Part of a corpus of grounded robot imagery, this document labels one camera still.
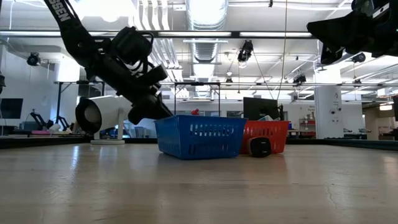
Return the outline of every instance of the ceiling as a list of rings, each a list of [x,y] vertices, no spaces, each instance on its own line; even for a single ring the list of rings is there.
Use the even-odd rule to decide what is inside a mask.
[[[284,0],[274,0],[274,7],[267,7],[268,1],[245,1],[229,0],[229,7],[226,17],[224,30],[239,31],[263,31],[263,32],[306,32],[308,22],[335,18],[346,15],[350,12],[345,10],[319,11],[325,8],[343,7],[349,8],[352,0],[289,0],[289,8],[283,8]],[[142,1],[140,3],[140,13],[142,15]],[[187,18],[185,1],[169,0],[168,21],[172,30],[187,30]],[[100,16],[86,16],[82,19],[83,25],[88,30],[120,30],[128,26],[128,19],[121,16],[116,22],[105,22]],[[57,30],[57,24],[48,9],[39,0],[3,0],[0,13],[1,30]],[[244,39],[222,39],[228,42],[220,44],[216,59],[213,81],[225,82],[227,72],[232,72],[232,79],[235,83],[254,83],[264,80],[271,83],[279,83],[283,80],[292,82],[294,76],[299,73],[306,75],[307,82],[313,82],[314,62],[317,61],[318,42],[314,39],[253,39],[254,53],[256,57],[251,57],[246,68],[238,68],[236,63],[236,52],[241,48]],[[8,42],[12,45],[10,51],[17,51],[20,54],[39,52],[44,60],[52,63],[59,63],[68,56],[63,42],[60,38],[10,38]],[[178,58],[179,65],[182,67],[182,78],[185,81],[192,76],[192,58],[190,54],[190,44],[183,43],[183,39],[173,39],[174,49]],[[372,74],[383,68],[398,63],[392,57],[371,58],[360,64],[340,63],[342,81],[352,83],[354,77]],[[374,76],[368,83],[394,83],[398,78],[395,70]],[[240,89],[240,86],[224,86],[224,89]],[[255,90],[264,89],[266,86],[248,87],[251,93]],[[296,90],[294,87],[284,87],[289,93]],[[371,94],[378,88],[367,88],[359,94]],[[353,90],[347,87],[344,91]],[[302,91],[301,94],[311,94],[313,89]]]

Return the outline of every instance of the red basket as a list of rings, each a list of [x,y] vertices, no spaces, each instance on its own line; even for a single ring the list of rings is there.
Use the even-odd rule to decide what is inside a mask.
[[[272,153],[285,150],[289,121],[247,121],[243,132],[241,154],[249,154],[248,140],[253,137],[266,137],[271,141]]]

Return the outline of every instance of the blue basket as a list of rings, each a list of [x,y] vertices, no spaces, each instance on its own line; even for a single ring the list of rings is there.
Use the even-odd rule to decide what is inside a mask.
[[[180,159],[239,155],[245,119],[177,115],[155,121],[159,150]]]

